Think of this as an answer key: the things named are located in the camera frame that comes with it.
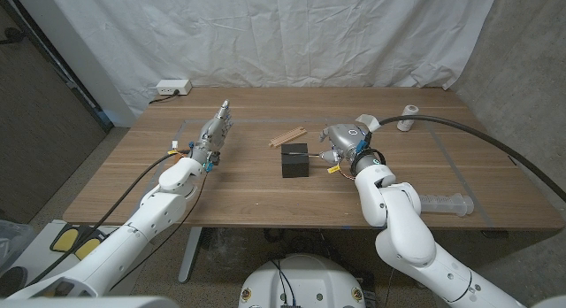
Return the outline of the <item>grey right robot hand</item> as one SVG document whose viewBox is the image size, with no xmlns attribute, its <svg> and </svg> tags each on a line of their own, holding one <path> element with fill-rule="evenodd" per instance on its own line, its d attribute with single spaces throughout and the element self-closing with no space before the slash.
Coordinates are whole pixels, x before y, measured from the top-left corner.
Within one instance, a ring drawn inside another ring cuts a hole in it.
<svg viewBox="0 0 566 308">
<path fill-rule="evenodd" d="M 365 139 L 368 131 L 365 127 L 354 124 L 337 124 L 324 128 L 319 141 L 327 139 L 331 149 L 323 151 L 319 156 L 328 164 L 337 165 L 346 160 L 350 165 L 354 161 L 359 142 Z"/>
</svg>

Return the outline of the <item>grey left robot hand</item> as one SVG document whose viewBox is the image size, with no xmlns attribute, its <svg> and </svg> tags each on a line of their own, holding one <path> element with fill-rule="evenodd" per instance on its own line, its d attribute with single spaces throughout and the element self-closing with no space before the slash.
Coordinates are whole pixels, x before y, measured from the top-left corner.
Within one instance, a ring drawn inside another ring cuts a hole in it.
<svg viewBox="0 0 566 308">
<path fill-rule="evenodd" d="M 211 162 L 217 165 L 220 150 L 232 126 L 230 101 L 226 99 L 212 119 L 201 128 L 199 139 L 192 149 L 190 157 L 201 164 Z"/>
</svg>

